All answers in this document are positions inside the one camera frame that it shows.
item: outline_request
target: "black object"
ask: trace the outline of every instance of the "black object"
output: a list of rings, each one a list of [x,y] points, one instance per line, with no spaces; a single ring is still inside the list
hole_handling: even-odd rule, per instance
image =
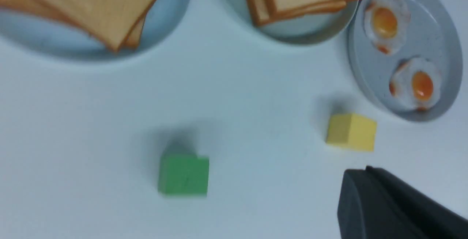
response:
[[[342,239],[468,239],[468,221],[384,169],[346,170]]]

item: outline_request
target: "gray plate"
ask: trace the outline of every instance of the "gray plate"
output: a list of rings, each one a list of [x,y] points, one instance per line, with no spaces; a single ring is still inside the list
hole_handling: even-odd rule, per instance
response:
[[[49,56],[73,60],[113,60],[146,51],[163,41],[179,24],[189,0],[157,0],[148,12],[138,50],[107,50],[87,32],[34,16],[0,9],[0,34]]]
[[[408,121],[430,121],[443,115],[455,101],[461,85],[463,57],[457,30],[439,0],[405,0],[411,11],[407,41],[393,56],[376,50],[364,32],[363,0],[349,32],[349,57],[359,87],[377,106]],[[421,56],[442,72],[441,98],[427,112],[404,111],[389,92],[390,78],[401,61]]]
[[[311,45],[326,41],[348,27],[358,7],[353,1],[338,13],[307,15],[301,18],[268,24],[261,28],[252,25],[246,0],[222,0],[228,12],[249,30],[294,45]]]

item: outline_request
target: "white table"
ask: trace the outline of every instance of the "white table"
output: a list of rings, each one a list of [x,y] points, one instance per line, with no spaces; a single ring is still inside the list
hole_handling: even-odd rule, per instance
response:
[[[468,57],[466,1],[442,0]],[[0,238],[339,238],[343,172],[368,164],[468,217],[468,85],[445,116],[410,124],[364,98],[345,46],[265,43],[219,0],[192,0],[164,43],[119,64],[0,39]],[[336,103],[378,121],[374,153],[326,146]],[[174,134],[211,159],[206,199],[157,193]]]

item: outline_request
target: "green block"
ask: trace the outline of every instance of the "green block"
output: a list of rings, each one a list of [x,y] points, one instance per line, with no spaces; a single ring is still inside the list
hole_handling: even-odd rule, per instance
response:
[[[158,190],[168,196],[205,196],[210,161],[193,154],[166,154],[159,165]]]

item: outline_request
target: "yellow block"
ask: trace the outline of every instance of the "yellow block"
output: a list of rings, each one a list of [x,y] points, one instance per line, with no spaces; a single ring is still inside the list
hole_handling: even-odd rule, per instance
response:
[[[327,144],[344,149],[374,151],[377,122],[358,114],[337,114],[330,118]]]

